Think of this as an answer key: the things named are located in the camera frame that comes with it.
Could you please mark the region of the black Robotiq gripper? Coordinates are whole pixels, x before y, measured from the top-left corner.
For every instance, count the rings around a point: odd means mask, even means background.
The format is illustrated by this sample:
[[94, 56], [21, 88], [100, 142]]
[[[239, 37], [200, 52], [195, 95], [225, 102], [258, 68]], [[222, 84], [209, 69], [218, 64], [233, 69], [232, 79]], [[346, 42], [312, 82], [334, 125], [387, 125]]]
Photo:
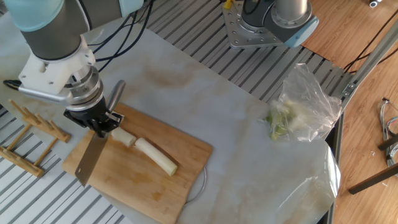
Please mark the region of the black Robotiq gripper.
[[82, 128], [89, 128], [95, 133], [99, 134], [101, 138], [104, 137], [104, 122], [109, 118], [116, 127], [120, 127], [124, 116], [115, 111], [107, 112], [106, 100], [104, 98], [92, 106], [91, 108], [82, 111], [65, 110], [63, 115], [69, 120], [73, 121]]

